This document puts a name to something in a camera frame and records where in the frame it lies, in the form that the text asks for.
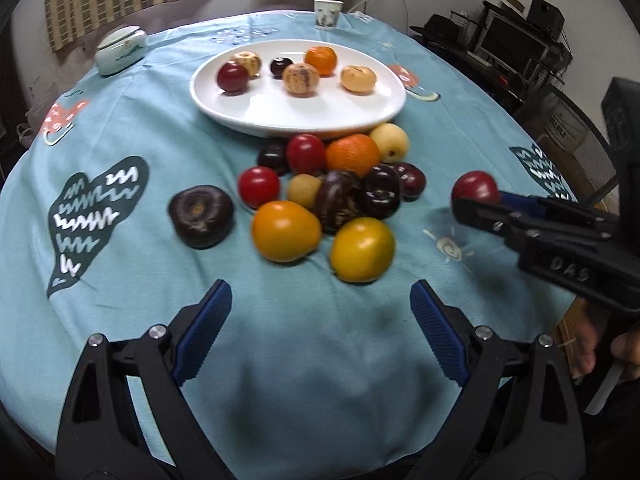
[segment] white plate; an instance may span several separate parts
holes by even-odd
[[[273,78],[269,65],[274,57],[302,62],[312,46],[335,50],[334,75],[323,77],[316,94],[300,98],[289,94],[281,80]],[[218,69],[236,52],[250,50],[262,59],[258,77],[240,95],[226,94],[216,83]],[[356,95],[340,84],[345,65],[364,65],[378,76],[369,95]],[[233,130],[257,137],[289,137],[301,132],[322,138],[364,132],[391,120],[404,106],[406,93],[398,77],[385,65],[352,48],[309,40],[273,40],[245,44],[209,59],[191,78],[191,97],[204,113]]]

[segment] computer monitor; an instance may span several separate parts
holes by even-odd
[[[529,59],[537,63],[545,54],[546,44],[534,35],[494,14],[478,50],[516,73],[524,74]]]

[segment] tablecloth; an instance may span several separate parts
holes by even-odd
[[[332,275],[329,237],[295,266],[257,254],[236,178],[265,141],[219,126],[191,101],[191,75],[207,58],[277,38],[356,48],[442,96],[409,95],[396,117],[411,140],[406,160],[428,187],[387,221],[397,254],[371,285]],[[412,317],[414,281],[427,279],[447,304],[506,338],[550,330],[570,304],[569,293],[519,272],[499,238],[452,218],[452,184],[469,170],[521,194],[568,191],[513,119],[414,40],[362,14],[318,31],[312,14],[280,12],[148,42],[141,62],[109,78],[93,68],[60,97],[49,124],[67,133],[53,146],[38,136],[0,194],[0,399],[47,449],[87,337],[139,337],[218,278],[233,288],[233,309],[182,391],[240,480],[345,477],[430,442],[459,389]],[[205,251],[178,240],[166,211],[174,194],[199,184],[225,189],[236,204],[233,231]],[[169,461],[141,385],[130,384],[152,452]]]

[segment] jar lid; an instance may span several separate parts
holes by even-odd
[[[129,36],[133,36],[139,30],[140,27],[136,25],[133,25],[132,27],[119,28],[115,32],[108,34],[100,42],[100,45],[98,45],[98,50],[107,48],[108,46],[118,43],[119,41],[126,40]]]

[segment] human hand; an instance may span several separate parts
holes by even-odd
[[[589,374],[596,365],[595,349],[602,338],[608,313],[599,307],[588,306],[582,319],[576,326],[576,361],[572,368],[572,376],[577,378]],[[623,381],[640,378],[640,329],[631,330],[613,340],[610,352],[616,359],[625,362]]]

